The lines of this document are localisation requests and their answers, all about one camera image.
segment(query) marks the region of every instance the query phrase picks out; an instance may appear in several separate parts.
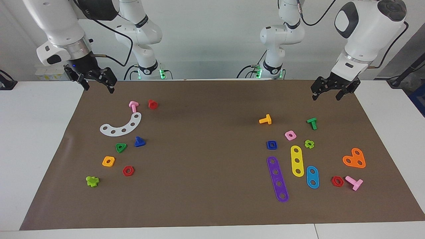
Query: blue square nut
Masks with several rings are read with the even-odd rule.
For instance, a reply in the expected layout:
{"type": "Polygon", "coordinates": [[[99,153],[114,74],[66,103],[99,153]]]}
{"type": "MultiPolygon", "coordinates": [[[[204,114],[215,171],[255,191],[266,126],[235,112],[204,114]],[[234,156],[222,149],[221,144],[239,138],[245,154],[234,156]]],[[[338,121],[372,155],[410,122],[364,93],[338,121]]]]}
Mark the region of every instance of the blue square nut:
{"type": "Polygon", "coordinates": [[[276,141],[267,141],[267,148],[269,150],[276,150],[278,149],[278,143],[276,141]]]}

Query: blue triangle piece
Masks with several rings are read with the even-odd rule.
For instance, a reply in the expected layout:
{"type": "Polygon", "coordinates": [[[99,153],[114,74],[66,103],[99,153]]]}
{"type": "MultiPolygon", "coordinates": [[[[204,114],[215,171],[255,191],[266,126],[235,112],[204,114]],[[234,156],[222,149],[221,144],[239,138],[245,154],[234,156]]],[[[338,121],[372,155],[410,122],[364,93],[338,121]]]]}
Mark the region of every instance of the blue triangle piece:
{"type": "Polygon", "coordinates": [[[142,147],[146,145],[146,142],[139,136],[136,137],[136,142],[134,143],[134,147],[142,147]]]}

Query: white table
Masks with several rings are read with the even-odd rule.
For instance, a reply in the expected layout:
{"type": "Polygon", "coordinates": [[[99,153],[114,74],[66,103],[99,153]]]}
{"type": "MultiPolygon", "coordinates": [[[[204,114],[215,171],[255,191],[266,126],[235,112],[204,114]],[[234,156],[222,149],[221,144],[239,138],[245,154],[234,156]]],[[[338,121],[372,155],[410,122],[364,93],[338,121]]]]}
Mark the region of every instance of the white table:
{"type": "MultiPolygon", "coordinates": [[[[18,231],[81,94],[73,82],[19,82],[0,91],[0,238],[425,238],[425,222],[18,231]]],[[[363,81],[356,95],[425,211],[424,117],[383,81],[363,81]]]]}

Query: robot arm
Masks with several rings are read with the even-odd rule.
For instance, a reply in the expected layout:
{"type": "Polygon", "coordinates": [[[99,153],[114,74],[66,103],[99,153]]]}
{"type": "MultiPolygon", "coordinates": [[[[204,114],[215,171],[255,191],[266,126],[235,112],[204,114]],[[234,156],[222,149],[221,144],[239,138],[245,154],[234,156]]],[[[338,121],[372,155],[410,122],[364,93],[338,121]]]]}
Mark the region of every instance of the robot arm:
{"type": "MultiPolygon", "coordinates": [[[[139,76],[142,79],[164,78],[160,63],[156,60],[153,49],[148,46],[162,40],[161,29],[146,15],[140,0],[119,0],[119,7],[122,18],[129,23],[117,26],[115,30],[129,36],[134,42],[132,51],[137,59],[139,76]]],[[[119,34],[115,34],[115,37],[130,48],[127,38],[119,34]]]]}
{"type": "Polygon", "coordinates": [[[300,25],[297,0],[279,0],[279,16],[283,25],[272,25],[261,30],[260,40],[267,47],[267,55],[261,63],[261,77],[276,79],[280,74],[285,57],[283,45],[300,43],[305,30],[300,25]]]}
{"type": "MultiPolygon", "coordinates": [[[[101,69],[91,50],[84,30],[78,24],[77,16],[67,0],[23,0],[26,8],[37,25],[46,33],[48,41],[37,48],[37,55],[44,65],[53,65],[67,61],[65,72],[72,81],[80,83],[85,90],[89,85],[86,79],[96,80],[107,86],[110,93],[114,91],[116,77],[107,67],[101,69]]],[[[112,0],[102,2],[80,0],[87,8],[103,11],[93,11],[92,17],[99,20],[110,20],[118,12],[112,0]]]]}
{"type": "Polygon", "coordinates": [[[364,72],[379,51],[394,38],[406,18],[402,0],[353,0],[335,18],[335,28],[347,39],[328,78],[318,77],[311,86],[313,100],[323,92],[338,89],[336,99],[354,93],[364,72]]]}

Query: orange heart-shaped piece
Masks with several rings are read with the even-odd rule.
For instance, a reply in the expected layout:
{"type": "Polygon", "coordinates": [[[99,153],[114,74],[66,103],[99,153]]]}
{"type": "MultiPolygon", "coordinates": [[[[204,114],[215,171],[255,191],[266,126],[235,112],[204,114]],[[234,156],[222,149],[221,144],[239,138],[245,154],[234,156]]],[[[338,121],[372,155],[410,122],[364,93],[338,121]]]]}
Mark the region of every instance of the orange heart-shaped piece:
{"type": "Polygon", "coordinates": [[[353,156],[344,156],[343,162],[345,165],[355,168],[365,168],[366,161],[363,155],[363,152],[358,148],[353,148],[351,150],[353,156]]]}

